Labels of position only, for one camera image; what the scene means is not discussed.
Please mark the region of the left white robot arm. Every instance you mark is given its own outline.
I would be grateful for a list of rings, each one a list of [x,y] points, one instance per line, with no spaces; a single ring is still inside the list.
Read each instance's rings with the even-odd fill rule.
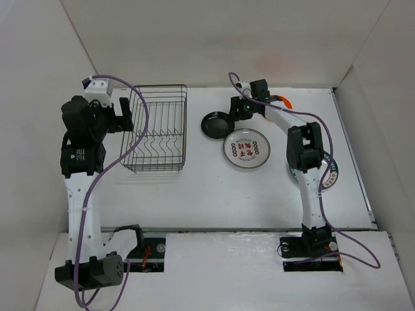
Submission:
[[[104,170],[105,136],[134,128],[129,100],[121,97],[119,102],[120,116],[112,104],[103,106],[82,96],[74,96],[61,107],[66,133],[60,166],[68,197],[69,242],[65,263],[55,269],[54,278],[72,291],[120,285],[127,256],[138,257],[145,249],[138,225],[117,228],[113,240],[104,243],[100,210],[88,194]]]

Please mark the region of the orange plate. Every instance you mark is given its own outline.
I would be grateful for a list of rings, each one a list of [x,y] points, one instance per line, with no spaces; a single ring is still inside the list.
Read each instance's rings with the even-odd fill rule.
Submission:
[[[282,95],[271,95],[271,97],[278,101],[282,101],[287,109],[292,109],[291,102],[287,98],[283,97]]]

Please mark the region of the black plate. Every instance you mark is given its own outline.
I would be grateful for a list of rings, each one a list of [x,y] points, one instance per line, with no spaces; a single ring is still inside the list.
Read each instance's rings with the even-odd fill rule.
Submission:
[[[210,139],[224,139],[235,129],[235,123],[227,113],[208,113],[201,122],[203,133]]]

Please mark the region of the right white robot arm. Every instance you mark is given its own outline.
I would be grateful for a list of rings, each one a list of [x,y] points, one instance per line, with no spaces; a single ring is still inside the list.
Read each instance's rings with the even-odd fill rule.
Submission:
[[[232,122],[251,119],[258,113],[275,123],[287,135],[286,158],[294,169],[302,199],[302,235],[280,238],[284,259],[316,260],[328,254],[326,247],[333,241],[330,225],[322,212],[322,160],[324,147],[321,127],[307,122],[301,113],[262,104],[252,98],[232,97],[229,116]]]

